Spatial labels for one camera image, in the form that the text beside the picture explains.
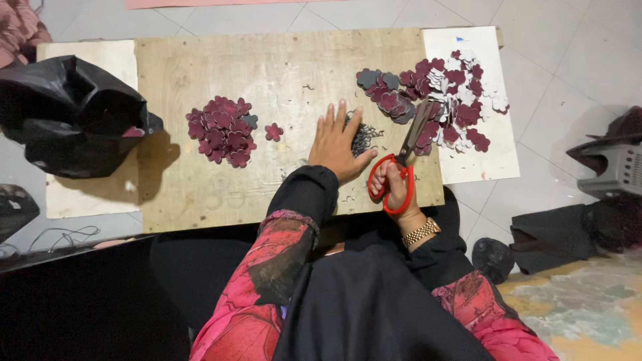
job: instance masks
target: red scissors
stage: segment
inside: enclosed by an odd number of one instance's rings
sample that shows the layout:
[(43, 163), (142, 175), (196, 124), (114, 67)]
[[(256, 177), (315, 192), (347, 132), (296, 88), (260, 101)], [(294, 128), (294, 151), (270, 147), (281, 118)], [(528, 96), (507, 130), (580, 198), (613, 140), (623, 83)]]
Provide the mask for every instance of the red scissors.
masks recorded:
[[(386, 155), (384, 158), (381, 158), (377, 162), (377, 164), (375, 164), (374, 167), (372, 167), (372, 170), (370, 171), (370, 177), (368, 177), (368, 193), (370, 194), (370, 197), (373, 199), (379, 199), (383, 196), (384, 193), (386, 194), (386, 197), (383, 199), (383, 210), (386, 211), (389, 215), (396, 215), (398, 213), (402, 213), (403, 211), (408, 209), (408, 206), (410, 205), (410, 201), (412, 200), (412, 196), (415, 192), (415, 174), (413, 172), (412, 166), (407, 165), (406, 162), (410, 154), (415, 150), (415, 147), (417, 147), (417, 140), (421, 135), (421, 132), (424, 130), (424, 127), (426, 126), (426, 122), (430, 118), (430, 113), (434, 105), (435, 105), (434, 101), (428, 101), (428, 100), (424, 100), (419, 105), (419, 108), (417, 109), (417, 115), (415, 115), (415, 119), (413, 119), (412, 121), (410, 130), (406, 134), (406, 140), (404, 140), (403, 146), (399, 151), (399, 155), (394, 155), (394, 154)], [(370, 189), (374, 172), (377, 170), (377, 168), (379, 168), (381, 163), (387, 160), (390, 160), (390, 162), (397, 163), (401, 166), (400, 175), (402, 179), (408, 177), (408, 188), (407, 188), (408, 191), (406, 192), (406, 199), (404, 199), (401, 207), (397, 209), (388, 208), (388, 197), (390, 196), (390, 186), (388, 185), (387, 180), (383, 185), (383, 189), (377, 195), (372, 194), (372, 190)]]

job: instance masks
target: white floor tile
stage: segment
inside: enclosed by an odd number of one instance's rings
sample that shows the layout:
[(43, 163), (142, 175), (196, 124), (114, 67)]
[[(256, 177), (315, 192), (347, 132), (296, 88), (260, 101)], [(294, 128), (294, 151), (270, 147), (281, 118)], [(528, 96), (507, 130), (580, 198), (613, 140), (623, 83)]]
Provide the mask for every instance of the white floor tile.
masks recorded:
[(555, 77), (519, 141), (577, 179), (595, 177), (566, 151), (606, 134), (615, 114)]
[(295, 3), (201, 6), (183, 28), (195, 35), (284, 33), (302, 10)]
[(187, 18), (194, 12), (194, 7), (183, 6), (176, 8), (155, 8), (157, 12), (178, 25), (185, 24)]
[(522, 144), (517, 144), (521, 177), (501, 179), (481, 215), (509, 231), (512, 217), (582, 202), (576, 179)]
[(585, 12), (593, 0), (565, 0), (567, 3), (575, 6), (577, 10)]
[(533, 116), (537, 104), (544, 96), (553, 75), (514, 51), (510, 46), (505, 46), (499, 51), (499, 57), (510, 103), (513, 135), (515, 139), (519, 139)]
[(178, 33), (176, 33), (176, 36), (178, 37), (188, 37), (188, 36), (193, 36), (194, 34), (190, 33), (189, 31), (181, 28)]
[(459, 204), (459, 236), (466, 240), (480, 214), (459, 201), (457, 203)]
[[(9, 237), (6, 243), (16, 246), (21, 252), (26, 252), (36, 237), (47, 228), (65, 228), (72, 231), (79, 228), (95, 225), (101, 229), (100, 234), (89, 238), (89, 240), (100, 240), (129, 234), (139, 234), (143, 231), (143, 224), (132, 218), (126, 213), (119, 215), (102, 215), (78, 218), (63, 218), (49, 220), (46, 218), (46, 194), (45, 194), (45, 173), (36, 166), (30, 164), (24, 158), (24, 150), (11, 143), (9, 139), (0, 137), (0, 183), (16, 184), (27, 191), (33, 197), (34, 201), (40, 208), (40, 215), (25, 225), (20, 231)], [(48, 249), (60, 237), (62, 233), (49, 232), (40, 239), (32, 250)], [(76, 236), (75, 240), (82, 240), (84, 236)]]
[(582, 13), (558, 0), (504, 0), (492, 20), (504, 42), (553, 73), (577, 30)]
[(446, 28), (459, 25), (472, 23), (434, 0), (410, 0), (394, 24), (398, 28)]
[(179, 25), (153, 9), (127, 10), (124, 1), (90, 0), (60, 40), (163, 37), (176, 35), (178, 29)]
[(306, 9), (339, 29), (389, 28), (408, 0), (317, 1)]
[(642, 50), (584, 18), (555, 75), (610, 111), (623, 114), (642, 76)]
[(642, 1), (594, 0), (586, 15), (642, 49)]
[(484, 204), (495, 188), (496, 180), (483, 180), (481, 182), (468, 182), (448, 184), (447, 187), (455, 194), (455, 198), (473, 211), (481, 213)]
[(303, 11), (297, 16), (296, 20), (292, 23), (288, 32), (297, 31), (324, 31), (324, 30), (338, 30), (338, 28), (317, 14), (304, 8)]
[(39, 17), (54, 41), (61, 41), (60, 36), (80, 13), (83, 0), (47, 0)]
[(437, 0), (474, 25), (490, 24), (502, 0)]

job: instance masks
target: scissors handle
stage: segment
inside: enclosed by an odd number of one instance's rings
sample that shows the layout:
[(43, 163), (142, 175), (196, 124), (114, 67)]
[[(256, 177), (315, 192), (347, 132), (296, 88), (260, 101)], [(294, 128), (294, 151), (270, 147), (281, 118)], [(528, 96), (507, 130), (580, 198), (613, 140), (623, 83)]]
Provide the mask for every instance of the scissors handle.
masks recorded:
[(389, 215), (396, 215), (408, 209), (408, 206), (410, 205), (410, 201), (412, 200), (413, 193), (415, 191), (415, 175), (414, 175), (412, 166), (408, 166), (407, 168), (401, 167), (401, 171), (399, 172), (400, 173), (399, 175), (401, 176), (401, 178), (404, 179), (406, 178), (406, 176), (408, 176), (408, 187), (406, 192), (406, 199), (404, 199), (401, 207), (397, 209), (388, 208), (388, 197), (390, 196), (390, 185), (388, 184), (388, 180), (384, 182), (383, 189), (376, 195), (372, 193), (372, 190), (370, 188), (370, 186), (372, 185), (372, 177), (374, 176), (374, 172), (377, 170), (377, 168), (379, 168), (379, 166), (381, 166), (381, 163), (387, 160), (390, 160), (391, 163), (397, 163), (397, 161), (395, 160), (395, 155), (388, 154), (385, 157), (381, 158), (374, 165), (374, 167), (372, 167), (372, 170), (370, 171), (370, 176), (368, 177), (368, 194), (373, 199), (379, 199), (385, 193), (386, 197), (383, 199), (383, 210), (386, 211)]

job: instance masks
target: hand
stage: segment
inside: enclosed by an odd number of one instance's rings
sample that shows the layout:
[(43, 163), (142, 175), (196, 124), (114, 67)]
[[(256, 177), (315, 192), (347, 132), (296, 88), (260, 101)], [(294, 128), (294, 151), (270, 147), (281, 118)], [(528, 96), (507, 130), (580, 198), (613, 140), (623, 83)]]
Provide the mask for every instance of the hand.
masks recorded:
[(325, 117), (320, 116), (317, 121), (317, 136), (310, 150), (308, 164), (330, 169), (339, 180), (339, 185), (358, 177), (372, 158), (377, 156), (374, 149), (366, 150), (357, 158), (352, 156), (352, 139), (357, 133), (362, 115), (363, 107), (358, 107), (350, 123), (345, 125), (345, 100), (341, 99), (336, 119), (334, 104), (330, 104)]
[[(372, 194), (377, 195), (383, 191), (383, 184), (388, 181), (390, 186), (390, 196), (388, 197), (388, 208), (397, 209), (401, 207), (403, 201), (406, 199), (408, 190), (406, 189), (406, 181), (401, 178), (399, 170), (401, 166), (397, 163), (385, 161), (381, 166), (374, 171), (370, 190)], [(421, 212), (417, 205), (417, 190), (413, 192), (412, 200), (408, 209), (398, 215), (390, 215), (392, 219), (397, 222), (401, 228), (401, 234), (406, 235), (424, 224), (426, 224), (426, 216)]]

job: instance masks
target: wooden board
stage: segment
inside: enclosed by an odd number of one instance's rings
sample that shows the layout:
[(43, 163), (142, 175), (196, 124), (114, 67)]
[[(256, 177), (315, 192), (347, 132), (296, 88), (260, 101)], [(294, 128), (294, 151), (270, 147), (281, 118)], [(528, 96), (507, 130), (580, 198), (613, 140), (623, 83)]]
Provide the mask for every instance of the wooden board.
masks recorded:
[[(409, 125), (385, 117), (355, 74), (364, 67), (412, 69), (425, 56), (423, 44), (418, 28), (136, 40), (139, 91), (167, 132), (145, 139), (139, 150), (144, 230), (260, 222), (283, 178), (306, 163), (318, 116), (342, 97), (350, 108), (364, 105), (364, 122), (385, 131), (373, 141), (380, 157), (398, 152)], [(184, 114), (216, 95), (243, 97), (259, 117), (252, 133), (258, 149), (245, 169), (208, 162), (187, 135)], [(285, 131), (279, 143), (265, 139), (264, 127), (273, 122)], [(168, 155), (172, 147), (180, 147), (180, 157), (168, 165), (162, 160), (175, 156)], [(410, 163), (420, 179), (419, 205), (443, 204), (438, 153), (411, 156)], [(336, 214), (381, 209), (365, 189), (372, 165), (340, 188)]]
[[(481, 82), (495, 84), (499, 88), (498, 93), (506, 94), (497, 34), (495, 26), (423, 30), (426, 57), (446, 59), (454, 50), (472, 49), (484, 70)], [(480, 101), (484, 105), (492, 105), (489, 98), (482, 96)], [(480, 121), (475, 128), (490, 139), (488, 152), (471, 151), (461, 154), (450, 148), (439, 148), (443, 183), (519, 177), (510, 110), (507, 115), (493, 112), (490, 119)]]
[[(133, 40), (39, 44), (37, 54), (38, 61), (76, 55), (138, 89)], [(139, 210), (137, 187), (136, 148), (107, 178), (66, 179), (47, 174), (47, 218), (136, 212)]]

